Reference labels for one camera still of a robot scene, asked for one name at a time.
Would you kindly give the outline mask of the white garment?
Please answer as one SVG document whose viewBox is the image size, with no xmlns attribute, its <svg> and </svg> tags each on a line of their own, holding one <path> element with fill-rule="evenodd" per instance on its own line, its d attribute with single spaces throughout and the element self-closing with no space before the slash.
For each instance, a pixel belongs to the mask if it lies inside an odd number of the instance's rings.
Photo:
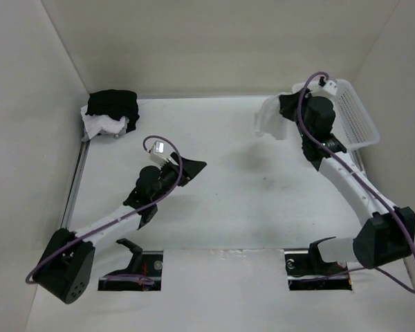
<svg viewBox="0 0 415 332">
<path fill-rule="evenodd" d="M 279 98 L 283 95 L 274 95 L 267 98 L 254 116 L 254 133 L 257 137 L 271 135 L 275 140 L 287 138 L 288 120 L 280 113 Z"/>
</svg>

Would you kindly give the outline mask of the black tank top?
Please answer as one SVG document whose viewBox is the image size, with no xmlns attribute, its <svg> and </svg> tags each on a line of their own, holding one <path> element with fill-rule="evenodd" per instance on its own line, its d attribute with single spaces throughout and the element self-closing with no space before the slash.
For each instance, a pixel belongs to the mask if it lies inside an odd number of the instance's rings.
<svg viewBox="0 0 415 332">
<path fill-rule="evenodd" d="M 137 93 L 128 90 L 103 90 L 91 93 L 89 96 L 87 116 L 109 116 L 112 120 L 121 120 L 125 117 L 127 133 L 136 130 L 136 123 L 140 118 L 137 103 Z"/>
</svg>

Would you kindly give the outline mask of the white tank top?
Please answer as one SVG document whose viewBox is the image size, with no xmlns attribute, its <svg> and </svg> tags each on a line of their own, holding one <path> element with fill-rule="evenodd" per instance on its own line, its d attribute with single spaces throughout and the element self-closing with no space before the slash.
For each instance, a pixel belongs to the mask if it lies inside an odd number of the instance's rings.
<svg viewBox="0 0 415 332">
<path fill-rule="evenodd" d="M 84 135 L 82 142 L 90 141 L 96 136 L 110 136 L 118 138 L 127 133 L 127 125 L 129 120 L 121 117 L 120 120 L 114 120 L 107 115 L 90 116 L 86 114 L 87 106 L 83 106 L 80 110 L 82 121 L 84 124 Z"/>
</svg>

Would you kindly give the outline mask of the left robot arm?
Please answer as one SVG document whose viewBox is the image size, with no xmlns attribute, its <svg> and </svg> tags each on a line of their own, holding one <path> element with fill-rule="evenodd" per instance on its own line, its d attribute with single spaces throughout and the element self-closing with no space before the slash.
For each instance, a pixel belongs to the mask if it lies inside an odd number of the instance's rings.
<svg viewBox="0 0 415 332">
<path fill-rule="evenodd" d="M 76 231 L 60 228 L 53 233 L 39 263 L 27 277 L 65 304 L 72 304 L 86 290 L 96 254 L 113 244 L 128 252 L 118 258 L 118 268 L 99 278 L 101 291 L 144 291 L 158 278 L 149 275 L 143 250 L 125 238 L 126 233 L 146 226 L 158 211 L 158 203 L 176 187 L 183 187 L 206 167 L 206 162 L 190 160 L 176 152 L 160 167 L 146 166 L 123 203 L 110 215 Z"/>
</svg>

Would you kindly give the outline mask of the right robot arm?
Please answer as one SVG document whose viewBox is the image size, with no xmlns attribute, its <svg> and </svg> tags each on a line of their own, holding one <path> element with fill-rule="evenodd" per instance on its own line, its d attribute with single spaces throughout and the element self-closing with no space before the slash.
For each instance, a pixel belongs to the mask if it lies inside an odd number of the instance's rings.
<svg viewBox="0 0 415 332">
<path fill-rule="evenodd" d="M 347 148 L 333 134 L 332 101 L 312 96 L 306 89 L 281 94 L 277 102 L 279 114 L 297 125 L 307 161 L 341 193 L 360 222 L 353 238 L 329 237 L 311 243 L 308 268 L 320 274 L 332 264 L 350 261 L 376 269 L 414 254 L 414 211 L 394 205 L 355 171 Z"/>
</svg>

